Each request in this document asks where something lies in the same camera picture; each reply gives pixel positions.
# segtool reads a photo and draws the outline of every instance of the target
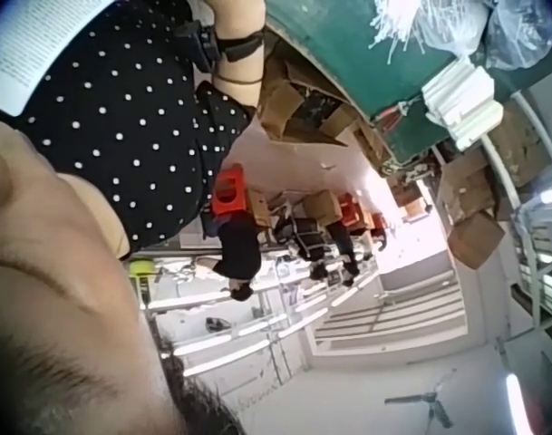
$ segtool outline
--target polka dot shirt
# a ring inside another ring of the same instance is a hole
[[[253,116],[209,82],[195,90],[172,40],[190,20],[184,0],[116,3],[64,50],[20,117],[0,113],[58,172],[102,192],[131,252],[199,214]]]

